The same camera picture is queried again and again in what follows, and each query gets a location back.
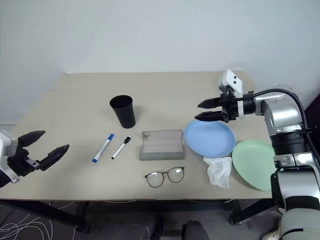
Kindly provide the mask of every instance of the black cup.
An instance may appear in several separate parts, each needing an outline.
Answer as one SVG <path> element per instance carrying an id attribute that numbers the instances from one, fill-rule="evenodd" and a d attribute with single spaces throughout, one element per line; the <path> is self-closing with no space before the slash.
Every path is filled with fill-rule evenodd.
<path id="1" fill-rule="evenodd" d="M 110 100 L 110 106 L 113 108 L 122 127 L 130 129 L 136 124 L 132 98 L 130 96 L 115 96 Z"/>

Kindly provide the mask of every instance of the table surface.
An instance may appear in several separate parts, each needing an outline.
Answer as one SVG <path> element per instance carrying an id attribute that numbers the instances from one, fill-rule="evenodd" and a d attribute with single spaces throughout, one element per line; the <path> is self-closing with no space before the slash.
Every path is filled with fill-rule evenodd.
<path id="1" fill-rule="evenodd" d="M 243 72 L 244 92 L 255 88 Z M 0 189 L 0 198 L 17 200 L 181 200 L 181 199 L 262 199 L 271 194 L 247 184 L 232 168 L 229 189 L 209 183 L 208 165 L 186 144 L 185 159 L 140 161 L 142 131 L 177 130 L 187 126 L 205 109 L 204 99 L 220 96 L 217 88 L 222 72 L 173 73 L 73 73 L 65 74 L 13 129 L 21 136 L 35 130 L 46 133 L 27 149 L 34 160 L 43 159 L 53 149 L 70 144 L 63 158 L 46 171 L 34 171 L 17 184 Z M 136 125 L 120 126 L 109 106 L 117 95 L 133 98 Z M 262 140 L 270 143 L 262 116 L 246 115 L 227 124 L 237 142 Z M 105 139 L 114 138 L 98 163 L 93 163 Z M 112 154 L 127 136 L 130 143 L 116 159 Z M 165 179 L 163 185 L 147 185 L 145 174 L 185 167 L 179 183 Z"/>

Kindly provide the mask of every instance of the table leg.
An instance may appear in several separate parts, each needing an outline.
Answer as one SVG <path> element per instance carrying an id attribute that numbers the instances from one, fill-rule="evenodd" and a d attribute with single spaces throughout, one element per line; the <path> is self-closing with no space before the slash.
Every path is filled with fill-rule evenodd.
<path id="1" fill-rule="evenodd" d="M 248 206 L 244 210 L 239 210 L 240 205 L 239 202 L 232 201 L 232 205 L 234 205 L 232 210 L 232 216 L 229 219 L 231 225 L 241 224 L 241 221 L 248 220 L 249 218 L 265 212 L 270 208 L 276 206 L 276 203 L 272 199 L 260 199 L 259 201 L 255 202 L 254 204 Z"/>
<path id="2" fill-rule="evenodd" d="M 0 204 L 75 227 L 77 232 L 84 232 L 90 228 L 90 225 L 88 225 L 84 219 L 85 208 L 89 202 L 81 202 L 76 215 L 72 215 L 40 201 L 0 200 Z"/>

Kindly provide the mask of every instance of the eyeglasses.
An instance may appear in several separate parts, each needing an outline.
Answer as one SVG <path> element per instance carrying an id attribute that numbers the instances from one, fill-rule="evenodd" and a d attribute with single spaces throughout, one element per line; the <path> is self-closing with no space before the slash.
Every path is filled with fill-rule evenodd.
<path id="1" fill-rule="evenodd" d="M 145 179 L 150 187 L 157 188 L 164 182 L 164 174 L 167 174 L 168 179 L 173 183 L 179 183 L 184 178 L 184 167 L 174 167 L 169 171 L 154 171 L 145 175 Z"/>

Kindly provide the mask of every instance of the blue marker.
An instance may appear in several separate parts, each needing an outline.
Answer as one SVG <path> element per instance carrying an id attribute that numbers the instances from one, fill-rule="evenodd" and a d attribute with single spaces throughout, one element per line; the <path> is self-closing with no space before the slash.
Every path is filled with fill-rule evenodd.
<path id="1" fill-rule="evenodd" d="M 110 136 L 105 140 L 104 144 L 100 147 L 99 151 L 96 153 L 94 158 L 92 159 L 92 162 L 96 163 L 98 162 L 101 154 L 104 152 L 105 148 L 108 146 L 110 143 L 111 139 L 114 137 L 114 134 L 110 134 Z"/>

